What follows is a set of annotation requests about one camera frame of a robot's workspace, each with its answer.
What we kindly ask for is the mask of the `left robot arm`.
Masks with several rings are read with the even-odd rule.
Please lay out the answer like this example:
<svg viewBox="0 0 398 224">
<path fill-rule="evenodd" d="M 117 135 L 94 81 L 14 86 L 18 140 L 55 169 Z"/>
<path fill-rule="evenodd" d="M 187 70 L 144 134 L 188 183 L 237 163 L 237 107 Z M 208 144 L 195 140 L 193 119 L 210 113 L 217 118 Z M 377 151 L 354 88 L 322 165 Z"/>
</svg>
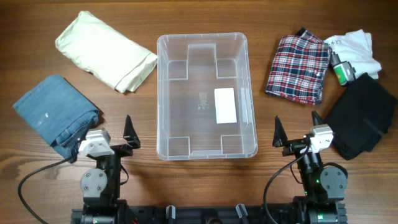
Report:
<svg viewBox="0 0 398 224">
<path fill-rule="evenodd" d="M 91 129 L 82 140 L 79 153 L 96 161 L 96 167 L 86 171 L 80 187 L 83 192 L 83 210 L 81 214 L 73 212 L 73 223 L 138 223 L 134 212 L 126 200 L 121 200 L 121 165 L 123 157 L 133 155 L 133 150 L 141 147 L 141 142 L 133 128 L 131 117 L 126 116 L 123 138 L 125 144 L 111 146 L 110 136 L 104 128 Z"/>
</svg>

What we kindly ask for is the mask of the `black garment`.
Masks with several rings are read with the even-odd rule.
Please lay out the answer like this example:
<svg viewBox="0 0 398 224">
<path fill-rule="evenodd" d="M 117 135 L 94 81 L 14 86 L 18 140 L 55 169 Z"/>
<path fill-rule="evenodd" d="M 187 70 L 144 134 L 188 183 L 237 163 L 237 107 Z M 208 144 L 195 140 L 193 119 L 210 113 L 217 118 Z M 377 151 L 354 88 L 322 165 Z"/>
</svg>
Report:
<svg viewBox="0 0 398 224">
<path fill-rule="evenodd" d="M 361 75 L 338 98 L 323 120 L 335 133 L 333 147 L 352 160 L 372 151 L 388 132 L 397 99 L 369 75 Z"/>
</svg>

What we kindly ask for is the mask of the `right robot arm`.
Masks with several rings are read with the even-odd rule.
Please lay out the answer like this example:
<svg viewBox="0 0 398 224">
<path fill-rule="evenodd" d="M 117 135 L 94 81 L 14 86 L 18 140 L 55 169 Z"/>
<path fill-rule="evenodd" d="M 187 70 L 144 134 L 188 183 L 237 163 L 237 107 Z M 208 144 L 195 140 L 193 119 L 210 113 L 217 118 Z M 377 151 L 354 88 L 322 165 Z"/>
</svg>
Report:
<svg viewBox="0 0 398 224">
<path fill-rule="evenodd" d="M 295 159 L 279 170 L 297 165 L 304 196 L 296 196 L 288 209 L 268 210 L 276 223 L 347 223 L 345 198 L 348 183 L 347 170 L 335 163 L 324 163 L 320 152 L 332 144 L 334 132 L 324 124 L 316 111 L 312 111 L 313 126 L 301 139 L 289 140 L 279 117 L 275 117 L 272 145 L 282 147 L 282 155 Z"/>
</svg>

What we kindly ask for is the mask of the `white printed t-shirt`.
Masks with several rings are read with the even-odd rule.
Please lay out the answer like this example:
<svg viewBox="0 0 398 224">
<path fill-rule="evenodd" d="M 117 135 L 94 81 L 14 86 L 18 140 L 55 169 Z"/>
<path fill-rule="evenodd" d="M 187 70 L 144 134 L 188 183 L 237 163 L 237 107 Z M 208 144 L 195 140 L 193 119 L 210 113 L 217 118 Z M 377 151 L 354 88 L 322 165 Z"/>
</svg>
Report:
<svg viewBox="0 0 398 224">
<path fill-rule="evenodd" d="M 377 80 L 381 64 L 373 58 L 372 35 L 362 29 L 333 35 L 324 40 L 332 50 L 330 65 L 341 86 L 354 82 L 363 74 Z"/>
</svg>

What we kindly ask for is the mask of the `clear plastic storage bin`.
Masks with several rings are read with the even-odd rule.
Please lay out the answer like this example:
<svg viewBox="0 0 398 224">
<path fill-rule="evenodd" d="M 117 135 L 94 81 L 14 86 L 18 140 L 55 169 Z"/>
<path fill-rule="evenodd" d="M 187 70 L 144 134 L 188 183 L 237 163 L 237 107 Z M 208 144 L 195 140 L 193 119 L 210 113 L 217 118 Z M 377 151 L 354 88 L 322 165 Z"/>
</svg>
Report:
<svg viewBox="0 0 398 224">
<path fill-rule="evenodd" d="M 240 32 L 157 40 L 157 155 L 239 159 L 258 150 L 248 40 Z M 234 88 L 236 123 L 216 122 L 216 88 Z"/>
</svg>

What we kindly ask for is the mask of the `cream cloth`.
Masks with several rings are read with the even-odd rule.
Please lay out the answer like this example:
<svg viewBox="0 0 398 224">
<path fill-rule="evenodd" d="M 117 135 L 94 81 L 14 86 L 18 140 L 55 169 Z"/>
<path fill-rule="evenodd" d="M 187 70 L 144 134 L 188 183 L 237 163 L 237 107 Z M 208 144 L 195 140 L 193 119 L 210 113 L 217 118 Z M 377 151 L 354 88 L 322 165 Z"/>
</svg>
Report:
<svg viewBox="0 0 398 224">
<path fill-rule="evenodd" d="M 88 11 L 56 38 L 56 48 L 112 89 L 134 92 L 157 65 L 157 55 Z"/>
</svg>

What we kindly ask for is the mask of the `blue jeans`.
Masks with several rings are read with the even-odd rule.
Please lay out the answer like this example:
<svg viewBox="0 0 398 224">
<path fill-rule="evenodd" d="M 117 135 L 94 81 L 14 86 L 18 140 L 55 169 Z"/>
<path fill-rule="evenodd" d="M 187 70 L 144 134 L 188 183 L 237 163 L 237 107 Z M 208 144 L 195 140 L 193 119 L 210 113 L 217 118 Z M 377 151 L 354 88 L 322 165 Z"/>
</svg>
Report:
<svg viewBox="0 0 398 224">
<path fill-rule="evenodd" d="M 69 163 L 78 142 L 99 120 L 99 109 L 60 75 L 50 75 L 13 104 L 17 114 Z"/>
</svg>

